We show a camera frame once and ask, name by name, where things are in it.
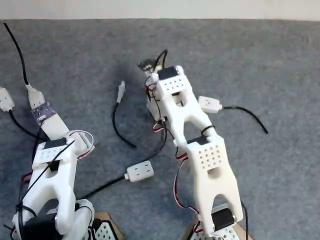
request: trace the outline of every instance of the white connector plug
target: white connector plug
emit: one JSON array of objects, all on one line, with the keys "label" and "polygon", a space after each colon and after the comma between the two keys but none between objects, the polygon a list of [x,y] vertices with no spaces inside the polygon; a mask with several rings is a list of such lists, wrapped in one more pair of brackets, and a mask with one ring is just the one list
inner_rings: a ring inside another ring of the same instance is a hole
[{"label": "white connector plug", "polygon": [[216,114],[222,109],[220,101],[212,97],[199,96],[198,103],[201,109],[208,114]]},{"label": "white connector plug", "polygon": [[121,81],[121,84],[119,85],[119,88],[118,88],[118,97],[117,97],[117,99],[116,99],[116,102],[117,102],[117,103],[120,103],[120,102],[121,102],[121,99],[123,98],[125,92],[126,92],[126,84],[125,84],[125,81]]},{"label": "white connector plug", "polygon": [[46,102],[45,96],[41,91],[38,91],[37,89],[33,88],[30,84],[25,85],[25,87],[28,90],[28,98],[32,110]]},{"label": "white connector plug", "polygon": [[6,88],[0,87],[0,109],[4,112],[9,112],[15,106],[9,92]]},{"label": "white connector plug", "polygon": [[138,182],[154,175],[154,170],[150,161],[143,161],[126,169],[124,177],[130,182]]}]

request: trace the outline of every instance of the white 3d-printed bracket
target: white 3d-printed bracket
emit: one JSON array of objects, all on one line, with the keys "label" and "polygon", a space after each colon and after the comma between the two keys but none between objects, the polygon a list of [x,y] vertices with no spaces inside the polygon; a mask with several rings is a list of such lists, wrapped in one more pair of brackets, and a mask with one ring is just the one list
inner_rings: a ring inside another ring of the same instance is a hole
[{"label": "white 3d-printed bracket", "polygon": [[[235,222],[243,218],[238,184],[228,162],[224,139],[216,133],[214,127],[209,127],[212,123],[201,109],[183,68],[176,66],[175,70],[176,75],[161,80],[157,72],[151,73],[146,84],[156,84],[153,91],[155,98],[147,99],[147,108],[158,121],[159,106],[161,119],[166,117],[170,124],[174,144],[181,151],[187,152],[193,171],[194,200],[199,211],[198,218],[205,234],[212,237],[215,234],[215,226],[211,213],[217,195],[226,198]],[[203,132],[207,137],[207,143],[188,144],[184,136],[185,122],[191,122],[200,131],[209,127]]]},{"label": "white 3d-printed bracket", "polygon": [[[72,138],[68,138],[66,145],[48,149],[44,149],[45,142],[39,144],[32,165],[33,172],[29,187],[40,174],[42,174],[48,165],[47,163],[52,161],[52,159],[72,141],[74,141]],[[24,197],[23,205],[31,208],[38,214],[49,200],[57,199],[58,208],[55,224],[58,232],[61,235],[65,235],[71,231],[74,224],[76,203],[74,183],[78,161],[75,154],[75,145],[71,144],[59,155],[56,161],[60,161],[57,171],[47,169]],[[25,209],[22,210],[22,216],[23,224],[33,217],[33,215]],[[12,222],[19,233],[18,213],[13,216]]]}]

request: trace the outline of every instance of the gray carpet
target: gray carpet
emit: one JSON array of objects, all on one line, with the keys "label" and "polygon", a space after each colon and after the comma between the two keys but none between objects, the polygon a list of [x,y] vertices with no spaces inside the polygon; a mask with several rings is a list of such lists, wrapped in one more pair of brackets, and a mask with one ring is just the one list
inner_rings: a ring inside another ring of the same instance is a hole
[{"label": "gray carpet", "polygon": [[[256,113],[266,135],[246,113],[211,114],[226,143],[229,162],[248,208],[257,240],[320,236],[320,24],[263,20],[9,21],[24,54],[30,83],[51,101],[65,123],[94,134],[101,145],[77,167],[74,192],[81,196],[141,161],[159,144],[145,107],[142,59],[169,49],[167,65],[182,65],[196,96],[220,99]],[[119,130],[111,112],[117,86],[126,81]],[[15,102],[18,121],[33,132],[19,56],[0,27],[0,86]],[[0,112],[0,222],[10,224],[22,174],[31,169],[34,140]],[[188,138],[197,131],[186,125]],[[155,175],[120,182],[94,196],[96,211],[110,212],[128,240],[179,240],[193,213],[172,194],[178,167],[169,140],[152,160]],[[181,200],[192,204],[188,166],[179,179]],[[7,239],[8,231],[0,230]]]}]

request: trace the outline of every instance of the white perforated plate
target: white perforated plate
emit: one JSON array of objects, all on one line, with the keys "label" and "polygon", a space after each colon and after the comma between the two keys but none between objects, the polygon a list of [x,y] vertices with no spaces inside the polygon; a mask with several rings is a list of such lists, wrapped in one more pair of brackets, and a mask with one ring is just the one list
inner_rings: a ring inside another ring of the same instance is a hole
[{"label": "white perforated plate", "polygon": [[189,240],[240,240],[240,238],[233,227],[227,227],[214,237],[205,236],[203,232],[193,233]]},{"label": "white perforated plate", "polygon": [[103,222],[95,232],[96,240],[117,240],[108,222]]},{"label": "white perforated plate", "polygon": [[185,89],[192,89],[185,75],[174,76],[165,80],[160,80],[157,85],[161,98],[172,95]]}]

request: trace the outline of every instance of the black cable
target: black cable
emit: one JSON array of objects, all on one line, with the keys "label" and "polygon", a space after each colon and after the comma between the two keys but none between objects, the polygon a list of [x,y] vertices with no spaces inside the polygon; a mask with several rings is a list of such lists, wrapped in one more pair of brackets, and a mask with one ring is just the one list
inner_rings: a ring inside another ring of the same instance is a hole
[{"label": "black cable", "polygon": [[249,219],[248,219],[248,210],[244,203],[241,201],[241,206],[244,210],[245,217],[245,240],[249,240]]},{"label": "black cable", "polygon": [[264,124],[260,121],[260,119],[253,112],[249,111],[248,109],[241,107],[241,106],[224,106],[223,109],[238,109],[238,110],[242,110],[242,111],[246,112],[247,114],[250,114],[259,123],[259,125],[262,127],[265,134],[269,133],[268,130],[266,129],[266,127],[264,126]]},{"label": "black cable", "polygon": [[9,229],[10,231],[12,231],[12,227],[9,227],[8,225],[6,225],[6,224],[2,224],[6,229]]},{"label": "black cable", "polygon": [[[145,161],[148,161],[148,160],[154,158],[165,147],[166,142],[167,142],[167,138],[168,138],[168,129],[166,127],[166,123],[165,122],[163,122],[162,124],[163,124],[163,127],[164,127],[164,139],[163,139],[162,145],[155,152],[153,152],[151,155],[147,156],[145,159],[143,159],[142,161],[140,161],[138,163],[142,163],[142,162],[145,162]],[[80,198],[77,198],[77,199],[80,200],[80,199],[91,198],[93,195],[97,194],[98,192],[100,192],[100,191],[106,189],[107,187],[110,187],[111,185],[116,184],[116,183],[118,183],[118,182],[120,182],[120,181],[122,181],[124,179],[125,179],[125,177],[124,177],[124,175],[122,175],[122,176],[120,176],[120,177],[118,177],[118,178],[116,178],[114,180],[108,181],[107,183],[101,185],[100,187],[94,189],[93,191],[91,191],[91,192],[87,193],[86,195],[84,195],[84,196],[82,196]]]},{"label": "black cable", "polygon": [[25,85],[29,85],[28,79],[27,79],[27,73],[26,73],[26,65],[25,65],[25,60],[24,60],[24,56],[22,55],[21,49],[19,47],[19,44],[15,38],[15,36],[13,35],[13,33],[11,32],[10,28],[8,27],[8,25],[4,22],[3,23],[5,29],[7,30],[7,32],[9,33],[12,41],[14,42],[14,45],[19,53],[19,57],[21,60],[21,64],[22,64],[22,73],[23,73],[23,79],[24,79],[24,83]]},{"label": "black cable", "polygon": [[38,147],[38,143],[39,143],[39,140],[40,140],[40,135],[41,135],[41,132],[42,132],[42,125],[43,125],[44,122],[41,122],[40,124],[40,128],[39,128],[39,131],[36,135],[36,139],[35,139],[35,142],[34,142],[34,146],[33,146],[33,150],[32,150],[32,159],[31,159],[31,164],[34,163],[34,160],[35,160],[35,156],[36,156],[36,152],[37,152],[37,147]]},{"label": "black cable", "polygon": [[25,231],[24,231],[24,223],[23,223],[23,216],[22,216],[22,194],[25,186],[25,181],[21,181],[20,188],[19,188],[19,197],[18,197],[18,205],[17,205],[17,211],[18,211],[18,226],[19,226],[19,232],[21,236],[21,240],[25,239]]},{"label": "black cable", "polygon": [[88,228],[89,230],[91,230],[92,240],[97,240],[95,235],[95,229],[92,226],[89,226]]},{"label": "black cable", "polygon": [[158,63],[159,63],[159,61],[160,61],[162,56],[163,56],[163,58],[162,58],[161,66],[162,66],[163,69],[165,68],[165,62],[166,62],[167,54],[168,54],[168,49],[165,49],[160,53],[160,55],[155,60],[155,63],[154,63],[154,66],[153,66],[153,71],[156,70],[156,67],[157,67],[157,65],[158,65]]},{"label": "black cable", "polygon": [[202,131],[201,131],[201,135],[203,135],[205,133],[205,131],[207,131],[210,128],[216,128],[214,125],[210,125],[210,126],[206,126]]},{"label": "black cable", "polygon": [[118,106],[119,106],[119,102],[117,102],[117,103],[115,104],[115,106],[114,106],[114,108],[113,108],[113,111],[112,111],[112,126],[113,126],[113,129],[114,129],[116,135],[117,135],[122,141],[124,141],[124,142],[125,142],[126,144],[128,144],[130,147],[132,147],[132,148],[135,149],[135,148],[137,148],[137,146],[134,145],[134,144],[133,144],[132,142],[130,142],[129,140],[125,139],[125,137],[123,137],[123,136],[119,133],[119,131],[118,131],[118,129],[117,129],[117,126],[116,126],[116,111],[117,111]]},{"label": "black cable", "polygon": [[64,149],[62,149],[58,154],[48,163],[48,165],[44,168],[44,170],[40,173],[40,175],[36,178],[36,180],[31,184],[31,186],[28,188],[28,190],[23,195],[22,199],[20,200],[20,203],[22,203],[25,196],[28,194],[28,192],[32,189],[32,187],[38,182],[38,180],[41,178],[43,174],[50,168],[51,164],[65,151],[67,150],[75,141],[72,141],[69,143]]},{"label": "black cable", "polygon": [[86,195],[82,196],[81,198],[79,198],[79,200],[80,200],[80,199],[89,199],[89,198],[91,198],[93,195],[95,195],[95,194],[97,194],[98,192],[102,191],[103,189],[105,189],[105,188],[107,188],[107,187],[109,187],[109,186],[111,186],[111,185],[113,185],[113,184],[116,184],[116,183],[118,183],[118,182],[120,182],[120,181],[122,181],[122,180],[124,180],[124,179],[125,179],[125,176],[122,175],[122,176],[120,176],[120,177],[117,177],[116,179],[113,179],[113,180],[111,180],[111,181],[108,181],[107,183],[105,183],[105,184],[101,185],[100,187],[96,188],[95,190],[93,190],[93,191],[87,193]]},{"label": "black cable", "polygon": [[[12,110],[9,110],[9,115],[10,115],[12,121],[14,122],[14,124],[15,124],[19,129],[21,129],[23,132],[25,132],[26,134],[28,134],[29,136],[31,136],[31,137],[33,137],[33,138],[35,138],[35,139],[38,138],[37,135],[33,134],[32,132],[29,132],[27,129],[25,129],[23,126],[20,125],[20,123],[19,123],[19,122],[17,121],[17,119],[15,118],[14,113],[12,112]],[[43,137],[39,137],[39,139],[42,140],[42,141],[46,141],[46,139],[43,138]]]}]

